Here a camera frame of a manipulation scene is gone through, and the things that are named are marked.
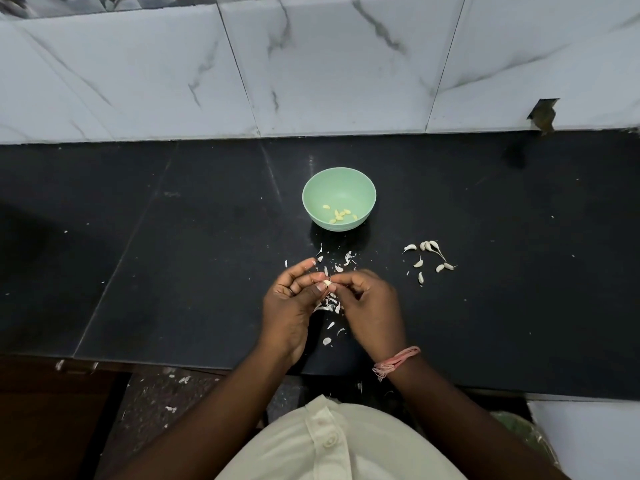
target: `person's right hand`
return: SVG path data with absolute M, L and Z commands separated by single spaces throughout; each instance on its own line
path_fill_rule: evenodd
M 406 348 L 404 323 L 393 286 L 368 269 L 333 274 L 331 281 L 329 291 L 340 298 L 354 336 L 374 362 L 382 362 Z

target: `person's left hand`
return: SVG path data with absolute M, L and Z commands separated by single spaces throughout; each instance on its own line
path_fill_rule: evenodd
M 262 332 L 258 344 L 295 364 L 307 343 L 309 316 L 328 293 L 327 276 L 305 274 L 316 265 L 315 258 L 288 267 L 278 276 L 262 300 Z

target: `cream shirt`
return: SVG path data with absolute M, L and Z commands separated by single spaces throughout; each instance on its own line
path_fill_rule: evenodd
M 442 453 L 381 411 L 320 395 L 262 430 L 217 480 L 464 480 Z

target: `pink thread bracelet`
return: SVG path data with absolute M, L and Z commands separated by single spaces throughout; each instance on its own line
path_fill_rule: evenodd
M 384 379 L 389 373 L 395 371 L 398 367 L 400 367 L 400 365 L 402 365 L 405 360 L 418 354 L 420 354 L 420 347 L 408 347 L 398 352 L 393 357 L 375 364 L 373 366 L 373 371 L 378 376 L 378 380 L 382 382 L 382 379 Z

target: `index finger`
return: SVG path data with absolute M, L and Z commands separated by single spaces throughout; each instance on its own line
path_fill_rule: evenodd
M 332 283 L 340 283 L 348 286 L 358 293 L 371 288 L 372 281 L 379 279 L 374 273 L 364 273 L 363 271 L 347 271 L 346 273 L 338 273 L 331 275 Z
M 308 269 L 316 265 L 316 258 L 307 258 L 298 264 L 286 268 L 284 273 L 276 278 L 274 284 L 286 286 L 287 288 L 293 284 L 296 278 L 299 278 L 307 272 Z

